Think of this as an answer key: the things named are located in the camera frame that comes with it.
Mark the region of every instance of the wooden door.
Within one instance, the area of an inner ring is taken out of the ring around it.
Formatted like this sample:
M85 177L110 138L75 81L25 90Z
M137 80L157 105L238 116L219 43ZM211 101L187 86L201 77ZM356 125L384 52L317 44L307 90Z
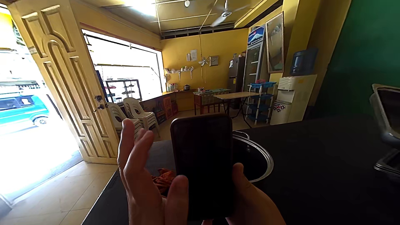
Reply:
M69 0L20 0L8 8L85 162L116 164L117 134L106 108L94 112L106 102Z

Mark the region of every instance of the blue basket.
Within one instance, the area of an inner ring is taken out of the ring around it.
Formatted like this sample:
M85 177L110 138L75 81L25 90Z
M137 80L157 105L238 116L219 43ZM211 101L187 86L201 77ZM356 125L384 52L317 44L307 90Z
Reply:
M262 88L272 88L274 85L276 84L276 82L265 82L263 84L250 84L251 88L260 88L262 86Z

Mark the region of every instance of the hand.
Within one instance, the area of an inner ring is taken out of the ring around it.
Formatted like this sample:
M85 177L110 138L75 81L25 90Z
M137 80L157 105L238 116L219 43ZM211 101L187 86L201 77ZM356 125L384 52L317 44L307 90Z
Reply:
M232 179L238 202L233 216L226 218L230 225L285 224L274 202L244 176L241 163L233 165Z
M177 176L171 184L167 199L162 198L151 174L144 168L153 144L152 131L139 131L135 143L135 126L122 122L118 166L126 189L130 225L185 225L188 218L188 179Z

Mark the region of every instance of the cooking pot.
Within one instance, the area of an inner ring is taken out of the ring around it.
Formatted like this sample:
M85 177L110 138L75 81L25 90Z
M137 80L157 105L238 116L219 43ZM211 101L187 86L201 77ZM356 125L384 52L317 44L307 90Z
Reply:
M237 133L233 134L233 163L244 165L243 173L252 183L266 178L274 168L271 155L245 132L233 132Z

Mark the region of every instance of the paper notice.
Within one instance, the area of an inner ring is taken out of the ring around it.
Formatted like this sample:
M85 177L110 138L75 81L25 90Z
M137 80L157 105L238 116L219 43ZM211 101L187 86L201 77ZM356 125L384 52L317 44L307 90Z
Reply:
M197 49L190 51L190 61L197 61Z

